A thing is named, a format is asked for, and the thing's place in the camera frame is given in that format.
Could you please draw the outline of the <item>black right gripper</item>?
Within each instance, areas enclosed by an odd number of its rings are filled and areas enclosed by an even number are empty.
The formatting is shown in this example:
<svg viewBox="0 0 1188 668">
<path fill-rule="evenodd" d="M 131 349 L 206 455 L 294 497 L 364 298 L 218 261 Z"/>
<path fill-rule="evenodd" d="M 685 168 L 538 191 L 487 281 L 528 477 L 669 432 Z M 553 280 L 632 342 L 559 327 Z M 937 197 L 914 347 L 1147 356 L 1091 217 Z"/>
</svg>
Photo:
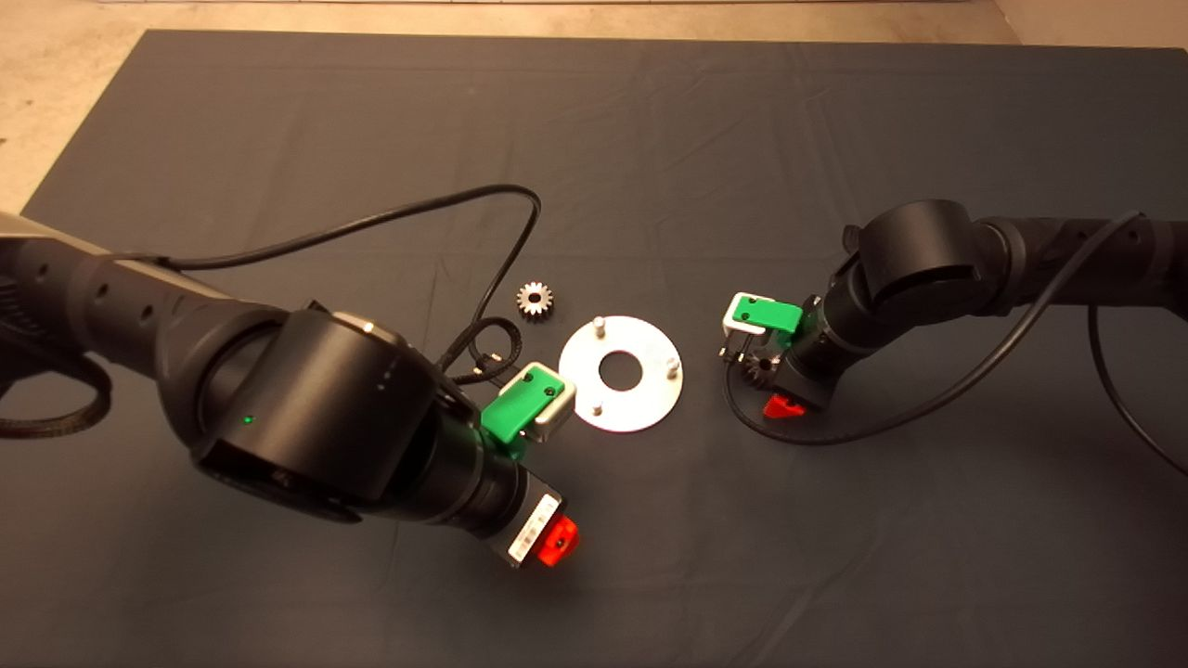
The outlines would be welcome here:
<svg viewBox="0 0 1188 668">
<path fill-rule="evenodd" d="M 834 397 L 834 376 L 813 368 L 788 348 L 775 368 L 775 392 L 763 407 L 764 420 L 783 421 L 805 415 L 805 407 L 829 407 Z"/>
</svg>

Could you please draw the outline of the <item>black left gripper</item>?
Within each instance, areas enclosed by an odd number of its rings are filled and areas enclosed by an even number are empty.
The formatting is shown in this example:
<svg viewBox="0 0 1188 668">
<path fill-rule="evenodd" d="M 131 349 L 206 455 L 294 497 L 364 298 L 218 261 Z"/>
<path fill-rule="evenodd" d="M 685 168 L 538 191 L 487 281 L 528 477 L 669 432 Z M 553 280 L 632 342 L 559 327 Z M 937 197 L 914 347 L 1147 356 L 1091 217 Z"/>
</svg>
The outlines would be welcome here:
<svg viewBox="0 0 1188 668">
<path fill-rule="evenodd" d="M 548 567 L 560 565 L 580 546 L 580 529 L 563 515 L 563 494 L 531 470 L 514 464 L 497 478 L 497 512 L 478 529 L 478 538 L 511 568 L 527 565 L 533 553 Z"/>
</svg>

